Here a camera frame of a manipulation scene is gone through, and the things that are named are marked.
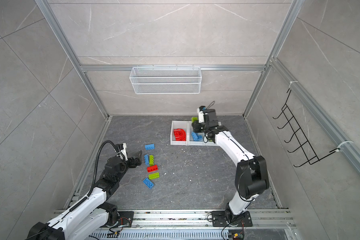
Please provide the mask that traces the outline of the white three-compartment bin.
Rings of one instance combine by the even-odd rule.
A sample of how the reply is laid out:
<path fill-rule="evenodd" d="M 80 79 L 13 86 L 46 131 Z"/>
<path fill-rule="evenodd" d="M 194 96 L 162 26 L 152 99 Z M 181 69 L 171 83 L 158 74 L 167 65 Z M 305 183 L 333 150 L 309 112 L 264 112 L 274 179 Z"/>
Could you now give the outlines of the white three-compartment bin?
<path fill-rule="evenodd" d="M 192 121 L 172 121 L 170 144 L 174 146 L 218 146 L 205 133 L 193 132 Z"/>

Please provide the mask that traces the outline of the red arch lego piece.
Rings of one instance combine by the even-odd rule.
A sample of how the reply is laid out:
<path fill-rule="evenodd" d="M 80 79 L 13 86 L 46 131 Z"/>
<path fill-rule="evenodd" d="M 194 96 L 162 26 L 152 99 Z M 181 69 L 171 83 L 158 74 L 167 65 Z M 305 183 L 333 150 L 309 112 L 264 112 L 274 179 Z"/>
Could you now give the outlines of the red arch lego piece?
<path fill-rule="evenodd" d="M 187 140 L 187 133 L 184 129 L 174 129 L 175 140 L 178 142 L 185 142 Z"/>

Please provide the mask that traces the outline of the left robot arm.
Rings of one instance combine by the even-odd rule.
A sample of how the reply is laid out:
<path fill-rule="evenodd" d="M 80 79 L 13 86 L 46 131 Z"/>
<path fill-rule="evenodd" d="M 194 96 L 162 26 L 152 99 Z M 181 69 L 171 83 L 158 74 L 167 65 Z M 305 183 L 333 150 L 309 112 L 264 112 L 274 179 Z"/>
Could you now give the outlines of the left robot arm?
<path fill-rule="evenodd" d="M 100 176 L 98 166 L 101 151 L 110 144 L 115 155 L 107 160 Z M 96 155 L 95 169 L 89 191 L 74 205 L 47 223 L 37 223 L 29 231 L 29 240 L 84 240 L 96 229 L 115 226 L 120 215 L 117 206 L 108 203 L 108 199 L 117 191 L 120 181 L 129 169 L 144 162 L 143 152 L 133 156 L 127 154 L 125 143 L 114 144 L 104 141 Z"/>

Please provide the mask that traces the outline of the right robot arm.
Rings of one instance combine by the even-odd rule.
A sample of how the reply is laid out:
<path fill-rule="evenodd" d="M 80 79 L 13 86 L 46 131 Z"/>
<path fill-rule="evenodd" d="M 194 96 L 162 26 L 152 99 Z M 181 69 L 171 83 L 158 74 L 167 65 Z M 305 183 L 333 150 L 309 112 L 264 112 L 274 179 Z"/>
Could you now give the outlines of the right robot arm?
<path fill-rule="evenodd" d="M 203 133 L 206 140 L 221 147 L 236 166 L 237 191 L 225 209 L 227 223 L 236 223 L 250 204 L 270 187 L 266 160 L 246 150 L 228 128 L 220 125 L 214 109 L 200 106 L 198 121 L 193 122 L 192 127 L 194 132 Z"/>

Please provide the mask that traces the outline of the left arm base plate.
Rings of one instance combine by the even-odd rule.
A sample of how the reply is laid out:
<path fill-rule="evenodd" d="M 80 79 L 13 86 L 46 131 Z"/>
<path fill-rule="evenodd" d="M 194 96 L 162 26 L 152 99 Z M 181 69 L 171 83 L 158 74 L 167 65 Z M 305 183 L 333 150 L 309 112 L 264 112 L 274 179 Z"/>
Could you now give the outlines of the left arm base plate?
<path fill-rule="evenodd" d="M 133 211 L 113 212 L 109 216 L 107 227 L 131 227 L 134 220 Z"/>

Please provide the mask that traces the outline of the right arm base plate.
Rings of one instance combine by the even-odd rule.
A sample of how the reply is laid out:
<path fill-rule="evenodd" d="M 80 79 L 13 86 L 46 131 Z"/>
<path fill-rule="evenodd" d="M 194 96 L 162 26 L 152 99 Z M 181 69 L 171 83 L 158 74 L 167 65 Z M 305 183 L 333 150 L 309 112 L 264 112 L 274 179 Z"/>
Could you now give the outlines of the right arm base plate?
<path fill-rule="evenodd" d="M 252 227 L 252 217 L 249 211 L 233 215 L 229 211 L 212 211 L 207 216 L 207 221 L 214 227 Z"/>

